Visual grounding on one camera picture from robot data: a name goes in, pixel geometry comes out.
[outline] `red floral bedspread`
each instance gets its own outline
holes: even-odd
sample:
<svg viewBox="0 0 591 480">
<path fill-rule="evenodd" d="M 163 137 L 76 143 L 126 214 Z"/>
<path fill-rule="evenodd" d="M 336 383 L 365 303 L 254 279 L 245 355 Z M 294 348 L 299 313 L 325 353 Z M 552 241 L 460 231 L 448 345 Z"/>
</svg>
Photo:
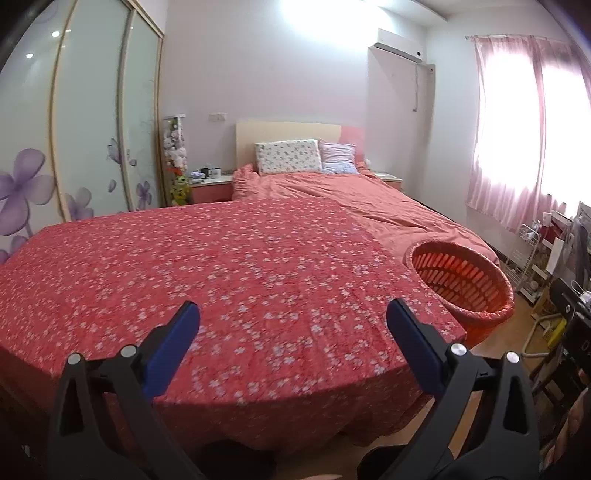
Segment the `red floral bedspread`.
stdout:
<svg viewBox="0 0 591 480">
<path fill-rule="evenodd" d="M 157 407 L 189 450 L 220 438 L 290 452 L 360 443 L 425 402 L 385 325 L 403 296 L 447 341 L 463 329 L 331 200 L 216 203 L 51 226 L 0 267 L 0 361 L 50 410 L 66 356 L 140 343 L 185 300 L 202 323 Z"/>
</svg>

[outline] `person's hand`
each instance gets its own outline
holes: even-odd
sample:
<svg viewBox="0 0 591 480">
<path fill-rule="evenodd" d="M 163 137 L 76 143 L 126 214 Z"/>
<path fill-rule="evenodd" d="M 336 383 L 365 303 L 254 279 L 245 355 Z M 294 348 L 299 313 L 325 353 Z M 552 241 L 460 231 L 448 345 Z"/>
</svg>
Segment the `person's hand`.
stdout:
<svg viewBox="0 0 591 480">
<path fill-rule="evenodd" d="M 582 370 L 579 371 L 579 378 L 584 384 L 589 384 L 589 378 Z M 570 409 L 566 423 L 562 427 L 562 430 L 560 430 L 554 446 L 546 454 L 544 468 L 548 468 L 550 465 L 557 462 L 560 457 L 562 457 L 566 451 L 566 447 L 568 447 L 569 440 L 579 431 L 581 423 L 583 422 L 584 399 L 588 390 L 588 388 L 583 390 L 583 392 L 577 398 L 577 401 L 574 402 L 572 408 Z"/>
</svg>

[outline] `ceiling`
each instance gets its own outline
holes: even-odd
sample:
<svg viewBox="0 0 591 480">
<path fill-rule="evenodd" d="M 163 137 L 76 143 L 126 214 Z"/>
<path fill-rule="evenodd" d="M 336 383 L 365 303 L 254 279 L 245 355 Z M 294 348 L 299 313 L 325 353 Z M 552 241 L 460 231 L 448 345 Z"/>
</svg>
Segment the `ceiling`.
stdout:
<svg viewBox="0 0 591 480">
<path fill-rule="evenodd" d="M 531 5 L 537 0 L 364 0 L 386 8 L 424 27 L 444 24 L 446 18 L 475 8 Z"/>
<path fill-rule="evenodd" d="M 528 5 L 535 0 L 420 0 L 420 3 L 431 8 L 444 17 L 459 14 L 475 8 L 505 7 L 507 5 Z"/>
</svg>

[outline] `pink curtain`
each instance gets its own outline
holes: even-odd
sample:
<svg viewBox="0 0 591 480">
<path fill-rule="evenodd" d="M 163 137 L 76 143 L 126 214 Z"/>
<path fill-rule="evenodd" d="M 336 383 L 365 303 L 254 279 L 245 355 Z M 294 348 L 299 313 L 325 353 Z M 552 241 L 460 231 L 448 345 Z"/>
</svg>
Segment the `pink curtain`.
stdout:
<svg viewBox="0 0 591 480">
<path fill-rule="evenodd" d="M 591 164 L 584 134 L 591 132 L 591 83 L 577 54 L 544 38 L 474 41 L 480 111 L 466 204 L 513 231 L 542 212 L 576 209 L 582 181 L 565 188 L 565 177 Z"/>
</svg>

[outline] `metal screw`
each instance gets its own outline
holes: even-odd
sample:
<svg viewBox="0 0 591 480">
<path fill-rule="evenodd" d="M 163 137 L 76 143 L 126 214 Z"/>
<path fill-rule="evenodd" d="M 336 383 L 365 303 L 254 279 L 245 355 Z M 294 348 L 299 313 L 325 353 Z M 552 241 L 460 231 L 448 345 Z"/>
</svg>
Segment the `metal screw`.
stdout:
<svg viewBox="0 0 591 480">
<path fill-rule="evenodd" d="M 518 364 L 519 363 L 519 355 L 517 355 L 517 353 L 515 352 L 507 352 L 507 360 L 509 360 L 509 362 L 511 362 L 512 364 Z"/>
<path fill-rule="evenodd" d="M 137 352 L 138 352 L 138 349 L 135 345 L 125 345 L 120 351 L 121 356 L 123 356 L 125 358 L 131 358 Z"/>
<path fill-rule="evenodd" d="M 468 352 L 468 349 L 465 346 L 463 346 L 461 343 L 454 343 L 452 345 L 452 353 L 454 355 L 463 356 L 463 355 L 466 355 L 467 352 Z"/>
<path fill-rule="evenodd" d="M 80 360 L 82 360 L 82 356 L 79 353 L 73 353 L 68 357 L 68 363 L 70 365 L 76 365 Z"/>
</svg>

